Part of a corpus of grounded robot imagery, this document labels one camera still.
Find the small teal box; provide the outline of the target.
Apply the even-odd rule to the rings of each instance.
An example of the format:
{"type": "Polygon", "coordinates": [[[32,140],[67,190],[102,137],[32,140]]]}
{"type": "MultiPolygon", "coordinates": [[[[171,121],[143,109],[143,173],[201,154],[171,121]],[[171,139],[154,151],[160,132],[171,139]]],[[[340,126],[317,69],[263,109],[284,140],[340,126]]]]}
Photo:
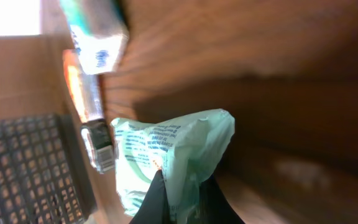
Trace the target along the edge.
{"type": "Polygon", "coordinates": [[[114,72],[124,55],[129,32],[113,0],[60,0],[71,39],[88,75],[114,72]]]}

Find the small orange box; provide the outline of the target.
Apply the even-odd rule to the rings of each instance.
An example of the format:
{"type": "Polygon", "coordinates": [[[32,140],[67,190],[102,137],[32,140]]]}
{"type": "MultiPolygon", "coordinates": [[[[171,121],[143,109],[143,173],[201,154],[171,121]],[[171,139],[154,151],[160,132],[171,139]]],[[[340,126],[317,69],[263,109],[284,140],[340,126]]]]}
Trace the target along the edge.
{"type": "Polygon", "coordinates": [[[98,76],[83,71],[75,50],[64,50],[62,57],[65,82],[80,121],[104,119],[98,76]]]}

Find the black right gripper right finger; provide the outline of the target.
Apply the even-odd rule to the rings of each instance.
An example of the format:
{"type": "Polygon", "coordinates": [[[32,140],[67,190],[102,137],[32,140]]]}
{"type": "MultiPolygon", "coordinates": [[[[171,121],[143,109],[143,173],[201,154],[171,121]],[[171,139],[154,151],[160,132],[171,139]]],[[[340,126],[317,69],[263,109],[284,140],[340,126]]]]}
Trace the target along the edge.
{"type": "Polygon", "coordinates": [[[187,219],[188,224],[244,224],[233,210],[212,175],[200,185],[200,200],[187,219]]]}

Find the teal candy pouch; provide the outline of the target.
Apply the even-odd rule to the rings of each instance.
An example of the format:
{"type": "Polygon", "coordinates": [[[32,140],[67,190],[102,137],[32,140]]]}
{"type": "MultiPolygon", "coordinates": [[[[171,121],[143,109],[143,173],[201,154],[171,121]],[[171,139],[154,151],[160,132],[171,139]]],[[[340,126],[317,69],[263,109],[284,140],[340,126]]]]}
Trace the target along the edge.
{"type": "Polygon", "coordinates": [[[152,179],[162,171],[171,221],[197,223],[199,186],[215,171],[235,132],[226,110],[192,113],[157,124],[116,118],[116,192],[134,217],[152,179]]]}

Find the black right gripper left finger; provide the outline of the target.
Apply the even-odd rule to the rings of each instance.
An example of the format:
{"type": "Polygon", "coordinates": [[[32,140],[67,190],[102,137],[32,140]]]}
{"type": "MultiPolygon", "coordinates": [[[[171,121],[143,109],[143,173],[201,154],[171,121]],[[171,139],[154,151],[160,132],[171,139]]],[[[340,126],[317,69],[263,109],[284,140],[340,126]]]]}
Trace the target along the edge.
{"type": "Polygon", "coordinates": [[[158,170],[145,195],[139,211],[130,224],[169,224],[170,214],[162,171],[158,170]]]}

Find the black round-logo packet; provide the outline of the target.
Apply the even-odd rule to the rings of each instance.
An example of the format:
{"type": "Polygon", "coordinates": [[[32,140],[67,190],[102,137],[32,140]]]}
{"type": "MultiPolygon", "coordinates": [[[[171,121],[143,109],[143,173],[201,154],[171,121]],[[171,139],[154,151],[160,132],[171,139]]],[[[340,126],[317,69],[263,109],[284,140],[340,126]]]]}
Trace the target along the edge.
{"type": "Polygon", "coordinates": [[[85,144],[90,164],[100,174],[115,167],[114,144],[105,119],[84,123],[80,134],[85,144]]]}

